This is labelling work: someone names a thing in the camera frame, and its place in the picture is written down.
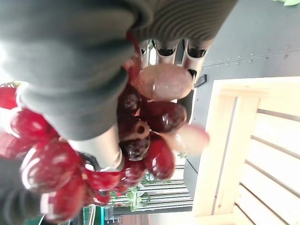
red grape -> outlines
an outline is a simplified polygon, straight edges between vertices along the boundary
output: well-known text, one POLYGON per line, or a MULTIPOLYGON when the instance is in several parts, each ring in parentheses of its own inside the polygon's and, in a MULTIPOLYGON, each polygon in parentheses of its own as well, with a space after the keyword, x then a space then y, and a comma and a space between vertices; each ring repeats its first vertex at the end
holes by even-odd
POLYGON ((85 184, 85 196, 83 200, 83 206, 86 207, 94 203, 94 190, 89 186, 89 184, 85 184))
POLYGON ((175 157, 165 140, 158 135, 151 139, 148 154, 142 161, 150 173, 160 180, 168 180, 174 174, 175 157))
POLYGON ((113 190, 115 192, 117 192, 118 195, 121 195, 123 194, 124 192, 127 192, 129 189, 129 186, 128 185, 121 185, 121 184, 118 184, 116 187, 113 188, 113 190))
POLYGON ((210 136, 196 124, 184 124, 175 132, 160 134, 173 150, 186 154, 200 154, 210 143, 210 136))
POLYGON ((0 87, 0 107, 5 109, 12 109, 17 107, 15 101, 15 93, 17 88, 0 87))
POLYGON ((94 194, 94 204, 98 206, 106 206, 111 199, 108 191, 99 191, 94 194))
POLYGON ((61 223, 75 217, 83 206, 86 186, 80 171, 60 190, 42 195, 41 212, 49 222, 61 223))
POLYGON ((157 64, 142 69, 130 84, 148 99, 171 101, 184 98, 191 92, 193 78, 181 67, 157 64))
POLYGON ((54 128, 40 114, 21 109, 13 115, 11 129, 20 137, 32 140, 58 137, 54 128))
POLYGON ((127 84, 118 100, 117 115, 134 114, 141 107, 141 97, 137 90, 127 84))
POLYGON ((150 146, 150 135, 143 139, 120 142, 119 146, 130 161, 142 160, 150 146))
POLYGON ((79 156, 68 143, 44 140, 30 149, 23 160, 23 185, 41 193, 56 191, 70 180, 79 163, 79 156))
POLYGON ((123 116, 118 121, 119 139, 121 142, 144 139, 149 136, 150 128, 146 122, 134 116, 123 116))
POLYGON ((120 172, 93 172, 86 169, 88 182, 94 190, 112 190, 120 181, 120 172))
POLYGON ((113 189, 123 193, 128 188, 136 186, 146 173, 146 167, 142 161, 129 161, 126 159, 119 184, 113 189))
POLYGON ((186 122, 187 111, 174 102, 149 102, 143 105, 140 117, 153 131, 166 133, 180 128, 186 122))
POLYGON ((0 155, 8 159, 20 160, 23 160, 26 153, 35 144, 32 140, 16 138, 5 131, 0 131, 0 143, 0 155))

